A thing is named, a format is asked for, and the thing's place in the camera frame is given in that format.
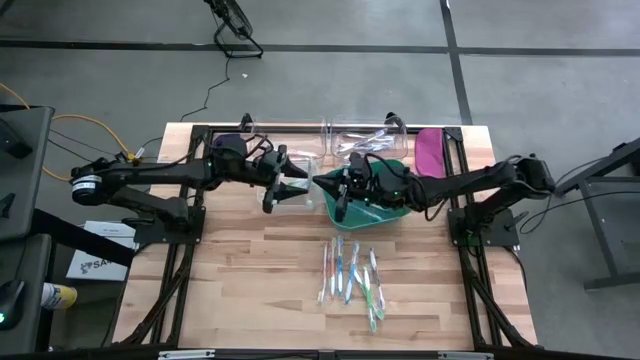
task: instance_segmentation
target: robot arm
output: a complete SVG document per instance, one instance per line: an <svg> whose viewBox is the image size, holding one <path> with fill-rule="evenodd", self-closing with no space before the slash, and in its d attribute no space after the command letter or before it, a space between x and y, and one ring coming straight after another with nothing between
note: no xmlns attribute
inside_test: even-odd
<svg viewBox="0 0 640 360"><path fill-rule="evenodd" d="M74 168L71 173L73 200L82 205L111 204L152 214L165 222L181 223L189 220L189 207L185 199L161 199L127 185L176 184L212 191L225 181L242 182L267 188L263 200L263 211L266 213L271 212L274 202L306 193L305 189L279 181L280 174L297 178L308 176L291 163L285 145L280 145L277 151L272 145L262 148L264 152L251 160L248 158L256 148L248 151L246 141L238 135L219 136L208 148L210 151L201 159L184 164L179 162L187 156L168 164L122 160L109 162L100 158L91 164Z"/></svg>
<svg viewBox="0 0 640 360"><path fill-rule="evenodd" d="M371 171L370 157L385 165L377 174ZM489 199L469 207L476 213L473 219L486 222L523 198L549 196L554 186L546 163L533 156L513 156L493 166L442 179L417 176L408 167L389 164L373 154L352 153L349 160L349 167L340 173L313 177L336 199L336 221L344 219L348 203L353 200L393 209L406 206L421 212L452 197L500 188Z"/></svg>

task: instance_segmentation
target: wooden table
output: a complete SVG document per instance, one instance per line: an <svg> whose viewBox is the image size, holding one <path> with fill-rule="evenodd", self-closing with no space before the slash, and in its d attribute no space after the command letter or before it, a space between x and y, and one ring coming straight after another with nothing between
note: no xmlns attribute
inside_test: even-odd
<svg viewBox="0 0 640 360"><path fill-rule="evenodd" d="M192 125L167 124L161 162L187 152ZM463 126L462 130L470 169L493 164L488 128ZM290 147L295 146L295 137L286 135ZM412 166L412 136L409 145L404 163ZM330 153L324 165L323 172L333 167ZM178 187L154 186L152 194L177 196ZM476 199L486 195L476 194ZM191 271L181 348L473 348L460 262L450 244L446 216L427 223L423 214L412 213L395 223L346 235L346 262L353 239L360 241L360 264L368 262L370 247L378 257L387 310L378 333L372 335L359 290L350 305L336 299L320 306L316 301L322 283L322 247L337 234L324 205L312 214L267 215L255 188L226 183L206 194L205 206L207 222ZM114 341L129 335L157 299L166 252L166 245L152 245L134 259ZM488 248L487 261L497 303L535 343L520 268L502 248ZM165 335L172 309L170 304ZM485 308L478 309L483 334L489 339Z"/></svg>

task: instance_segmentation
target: clear plastic container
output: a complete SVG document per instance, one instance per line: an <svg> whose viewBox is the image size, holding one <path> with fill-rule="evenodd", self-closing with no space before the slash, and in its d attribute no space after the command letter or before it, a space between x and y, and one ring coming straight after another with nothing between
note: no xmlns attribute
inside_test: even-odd
<svg viewBox="0 0 640 360"><path fill-rule="evenodd" d="M307 189L308 193L291 199L286 199L275 204L273 206L274 214L313 212L318 204L324 203L324 197L321 189L311 181L311 178L318 174L316 161L307 157L292 159L291 162L295 166L306 171L307 174L309 174L309 177L306 179L298 179L281 175L280 182L302 189ZM264 188L258 188L258 203L262 204L265 192L266 190Z"/></svg>
<svg viewBox="0 0 640 360"><path fill-rule="evenodd" d="M276 151L279 145L287 145L287 155L291 162L309 174L307 179L288 178L281 175L281 182L308 189L309 192L306 195L279 202L273 206L273 213L313 212L318 204L324 204L322 191L311 181L311 178L322 168L327 153L327 121L324 118L296 120L254 118L251 134L252 136L265 135ZM258 137L251 140L249 149L258 145L260 140L261 138ZM259 203L262 203L264 193L264 189L258 188Z"/></svg>
<svg viewBox="0 0 640 360"><path fill-rule="evenodd" d="M346 165L352 152L402 160L409 149L406 126L384 119L347 119L337 116L329 127L329 137L334 166Z"/></svg>
<svg viewBox="0 0 640 360"><path fill-rule="evenodd" d="M295 132L290 131L292 127L296 128ZM287 145L291 160L311 159L321 166L327 153L327 121L322 117L295 120L255 118L251 134L267 135L276 150L280 144ZM250 148L259 141L259 138L251 141Z"/></svg>

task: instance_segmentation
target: pink object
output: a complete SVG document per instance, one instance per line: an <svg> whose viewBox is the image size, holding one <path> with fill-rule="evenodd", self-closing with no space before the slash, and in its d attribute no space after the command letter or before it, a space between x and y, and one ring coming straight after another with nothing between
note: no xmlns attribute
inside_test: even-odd
<svg viewBox="0 0 640 360"><path fill-rule="evenodd" d="M419 175L443 178L442 129L422 129L416 136L416 170Z"/></svg>

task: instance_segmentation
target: concrete floor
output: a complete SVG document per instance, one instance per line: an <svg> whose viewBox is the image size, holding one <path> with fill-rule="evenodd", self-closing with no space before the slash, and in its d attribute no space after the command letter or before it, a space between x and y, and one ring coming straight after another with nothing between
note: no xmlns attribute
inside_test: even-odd
<svg viewBox="0 0 640 360"><path fill-rule="evenodd" d="M256 40L265 44L447 44L438 0L239 3ZM640 48L640 3L634 0L450 0L450 5L460 46ZM0 20L0 35L210 43L214 27L198 0L22 0ZM99 118L131 148L200 107L207 87L224 77L225 59L218 52L0 51L0 81L29 103ZM462 56L461 63L473 122L490 127L498 159L535 152L559 176L640 134L639 57ZM230 82L212 92L209 109L190 121L239 120L244 112L304 119L378 118L394 111L411 123L460 124L448 55L274 52L263 60L232 61L229 76ZM15 100L0 93L0 102ZM85 123L60 121L53 128L118 150L105 133ZM84 155L100 155L52 138ZM82 161L51 147L46 163L65 173ZM543 205L523 202L516 208L535 212ZM71 201L68 185L46 176L38 206L74 223L128 215L108 206L80 207ZM606 275L584 205L551 213L521 241L541 345L638 357L640 286L591 293L582 288L584 281ZM64 345L97 345L112 306L102 302L70 311L71 340Z"/></svg>

